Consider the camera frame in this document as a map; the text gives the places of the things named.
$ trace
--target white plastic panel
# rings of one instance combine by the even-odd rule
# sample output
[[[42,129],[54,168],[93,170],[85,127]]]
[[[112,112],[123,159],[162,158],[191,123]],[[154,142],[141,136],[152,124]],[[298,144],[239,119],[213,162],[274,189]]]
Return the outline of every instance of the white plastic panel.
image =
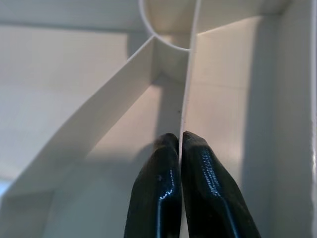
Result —
[[[233,175],[263,237],[313,234],[312,2],[196,38],[184,130]]]
[[[138,0],[1,0],[0,23],[143,31]]]
[[[56,191],[44,238],[123,237],[130,192],[167,131],[179,134],[184,84],[161,75]]]
[[[196,0],[139,0],[150,35],[185,51],[189,48]]]
[[[0,26],[0,38],[0,178],[5,180],[20,175],[146,41],[143,33],[12,26]]]
[[[185,124],[207,140],[240,185],[264,237],[278,19],[248,18],[197,36]]]
[[[7,195],[59,186],[74,163],[87,156],[150,85],[153,47],[154,39],[151,38],[114,77],[106,81],[50,139]]]

